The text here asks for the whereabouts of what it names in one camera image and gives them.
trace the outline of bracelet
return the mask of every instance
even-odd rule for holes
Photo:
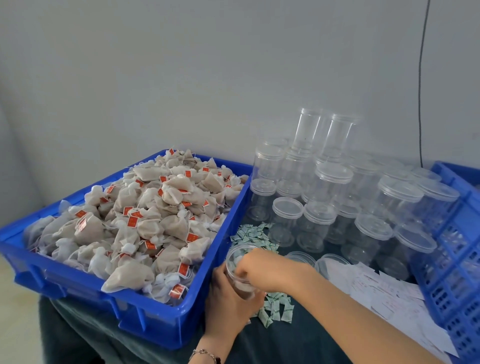
[[[208,351],[205,350],[205,349],[200,349],[200,350],[195,349],[195,350],[192,352],[192,354],[190,355],[190,359],[189,359],[188,361],[192,360],[192,358],[193,358],[193,356],[194,356],[195,354],[207,354],[207,355],[209,355],[209,356],[213,359],[213,362],[214,362],[215,364],[222,364],[222,362],[220,361],[220,358],[216,357],[216,356],[213,355],[211,352],[208,352]]]

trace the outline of blue plastic basket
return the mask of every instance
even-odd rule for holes
[[[411,265],[435,322],[462,363],[480,363],[480,170],[436,162],[432,171],[460,192],[434,232],[438,249]]]
[[[144,159],[143,162],[155,159],[158,154],[164,155],[165,151],[154,154]],[[199,155],[197,157],[202,160],[210,158]],[[246,164],[222,159],[216,159],[216,162],[219,165],[226,165],[236,175],[250,175],[252,172],[252,166]],[[116,181],[126,171],[128,168],[94,184],[105,185]],[[89,305],[114,314],[119,328],[167,349],[178,349],[190,340],[196,330],[204,311],[212,269],[225,260],[230,246],[229,236],[234,235],[237,231],[247,207],[247,199],[250,196],[249,186],[250,179],[245,183],[213,240],[184,301],[177,307],[159,303],[130,289],[116,293],[103,293],[100,288],[104,281],[100,278],[27,251],[22,241],[23,230],[40,218],[48,215],[57,216],[59,201],[1,229],[0,252],[15,270],[15,283],[52,299],[73,296]],[[65,200],[73,205],[82,204],[85,193],[89,192],[91,187],[85,187],[66,197]]]

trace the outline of hand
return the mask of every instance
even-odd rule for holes
[[[264,305],[265,293],[249,300],[240,298],[225,275],[225,262],[214,269],[212,285],[205,302],[205,335],[234,341],[250,317]]]
[[[269,250],[256,248],[238,262],[235,274],[245,277],[256,288],[265,292],[283,292],[292,295],[298,279],[306,276],[312,267],[295,262]]]

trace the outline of black cable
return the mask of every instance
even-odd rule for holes
[[[427,0],[427,10],[425,11],[425,20],[423,21],[423,33],[421,36],[420,45],[420,60],[419,60],[419,152],[420,152],[420,166],[423,168],[423,157],[421,154],[421,108],[420,108],[420,88],[421,88],[421,59],[423,56],[423,42],[425,41],[425,30],[427,29],[428,11],[430,10],[430,0]]]

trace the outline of tea bag pile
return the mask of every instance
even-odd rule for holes
[[[85,204],[60,204],[24,231],[29,250],[104,279],[104,292],[142,291],[179,304],[248,176],[170,149],[133,166]]]
[[[277,252],[278,245],[271,243],[268,236],[264,233],[264,229],[270,228],[271,224],[240,225],[237,234],[230,236],[232,241],[231,248],[241,244],[252,244],[259,248]],[[229,267],[230,271],[235,271],[235,267]],[[283,306],[283,313],[280,316],[280,305]],[[258,317],[265,328],[269,327],[273,321],[292,322],[294,305],[291,304],[290,297],[285,293],[274,292],[268,293],[265,297],[263,308],[253,317]]]

